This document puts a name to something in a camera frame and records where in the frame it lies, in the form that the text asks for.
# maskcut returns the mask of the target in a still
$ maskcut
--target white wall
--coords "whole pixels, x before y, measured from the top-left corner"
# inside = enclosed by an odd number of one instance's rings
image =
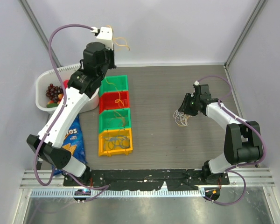
[[[268,1],[230,72],[245,118],[260,123],[280,198],[280,0]]]
[[[0,0],[0,224],[10,223],[23,172],[32,168],[26,138],[47,118],[35,106],[34,82],[49,69],[47,52],[18,1]]]
[[[49,37],[61,25],[111,25],[131,51],[116,63],[223,63],[257,0],[28,0]],[[79,62],[87,30],[58,34],[54,50],[63,65]]]

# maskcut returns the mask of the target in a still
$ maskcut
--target blue chip bag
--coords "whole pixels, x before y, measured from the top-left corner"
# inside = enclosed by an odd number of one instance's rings
[[[79,115],[76,116],[75,120],[71,124],[67,131],[62,148],[71,152],[71,155],[78,159],[80,162],[86,164],[85,149],[83,142],[83,134],[80,126]],[[55,170],[54,175],[62,173],[61,170]]]

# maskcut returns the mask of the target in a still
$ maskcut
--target bunch of red grapes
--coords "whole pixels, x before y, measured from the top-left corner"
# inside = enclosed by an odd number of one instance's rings
[[[62,94],[63,95],[63,89],[62,86],[54,86],[53,84],[50,84],[48,86],[47,92],[46,92],[46,97],[48,97],[50,100],[53,100],[54,103],[57,103],[60,98],[58,95]]]

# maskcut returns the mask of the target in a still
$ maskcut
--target wooden table surface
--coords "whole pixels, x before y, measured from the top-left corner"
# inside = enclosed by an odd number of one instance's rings
[[[92,169],[201,168],[223,152],[225,131],[212,119],[199,114],[179,127],[173,113],[192,84],[208,75],[226,77],[223,66],[130,67],[109,70],[107,76],[127,75],[133,133],[129,155],[98,156],[98,108],[80,114],[86,160]],[[212,97],[229,91],[218,78],[209,84]],[[224,104],[237,114],[232,96]]]

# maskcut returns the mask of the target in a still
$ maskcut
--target white basket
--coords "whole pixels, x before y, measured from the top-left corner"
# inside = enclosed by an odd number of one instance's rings
[[[73,64],[65,67],[61,67],[58,70],[60,77],[63,81],[70,79],[70,76],[80,68],[80,64]],[[46,105],[49,102],[49,98],[46,97],[46,90],[48,85],[52,83],[55,86],[60,86],[59,80],[54,72],[54,70],[49,70],[42,73],[36,80],[35,83],[35,104],[42,110],[49,114],[53,114],[57,107],[47,108]],[[98,106],[98,89],[95,91],[91,99],[85,104],[85,106],[80,110],[80,113],[93,110]]]

